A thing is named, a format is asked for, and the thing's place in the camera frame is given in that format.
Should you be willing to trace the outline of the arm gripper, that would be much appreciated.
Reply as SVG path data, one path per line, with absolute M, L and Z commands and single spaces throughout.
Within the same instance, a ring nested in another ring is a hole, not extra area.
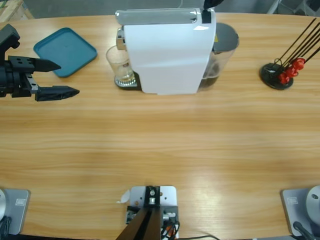
M 9 56 L 12 69 L 0 67 L 0 97 L 10 94 L 12 98 L 30 97 L 35 94 L 37 102 L 58 101 L 80 93 L 70 86 L 39 87 L 31 73 L 51 72 L 61 66 L 51 60 L 22 56 Z

